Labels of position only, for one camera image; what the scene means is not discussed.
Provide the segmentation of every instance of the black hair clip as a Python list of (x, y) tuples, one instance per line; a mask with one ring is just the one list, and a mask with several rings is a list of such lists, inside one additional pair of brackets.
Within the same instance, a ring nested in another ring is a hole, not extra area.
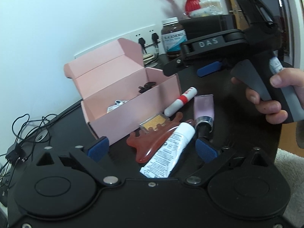
[(156, 82), (148, 82), (143, 87), (138, 87), (140, 89), (139, 93), (144, 93), (144, 92), (150, 90), (155, 85), (156, 85)]

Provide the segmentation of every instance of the hand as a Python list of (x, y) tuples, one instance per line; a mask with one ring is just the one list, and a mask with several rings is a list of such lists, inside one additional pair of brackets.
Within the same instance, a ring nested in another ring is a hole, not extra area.
[[(234, 84), (240, 83), (234, 77), (231, 81)], [(270, 78), (270, 84), (275, 88), (294, 86), (300, 103), (304, 107), (304, 72), (302, 70), (285, 68)], [(246, 98), (255, 104), (260, 113), (266, 115), (266, 120), (271, 124), (280, 124), (288, 118), (287, 111), (282, 110), (282, 106), (278, 101), (261, 101), (260, 95), (250, 88), (246, 89)]]

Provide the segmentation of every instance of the red band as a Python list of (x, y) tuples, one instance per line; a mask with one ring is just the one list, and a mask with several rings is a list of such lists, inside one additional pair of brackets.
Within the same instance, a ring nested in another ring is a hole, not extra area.
[(188, 103), (188, 99), (184, 95), (180, 96), (178, 99), (181, 100), (184, 103), (184, 105)]

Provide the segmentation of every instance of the device handle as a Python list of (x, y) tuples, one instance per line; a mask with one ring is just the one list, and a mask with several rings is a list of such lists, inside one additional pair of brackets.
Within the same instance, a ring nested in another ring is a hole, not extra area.
[(282, 110), (288, 112), (288, 118), (284, 123), (304, 120), (304, 110), (294, 87), (274, 88), (270, 84), (270, 78), (282, 70), (283, 66), (279, 59), (268, 50), (237, 63), (231, 74), (258, 92), (262, 100), (279, 101)]

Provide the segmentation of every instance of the red vase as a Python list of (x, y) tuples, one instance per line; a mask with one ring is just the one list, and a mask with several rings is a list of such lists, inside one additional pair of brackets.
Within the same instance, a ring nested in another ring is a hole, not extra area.
[(189, 16), (190, 12), (200, 9), (200, 8), (201, 8), (201, 6), (200, 6), (199, 0), (187, 0), (186, 1), (185, 11), (188, 16)]

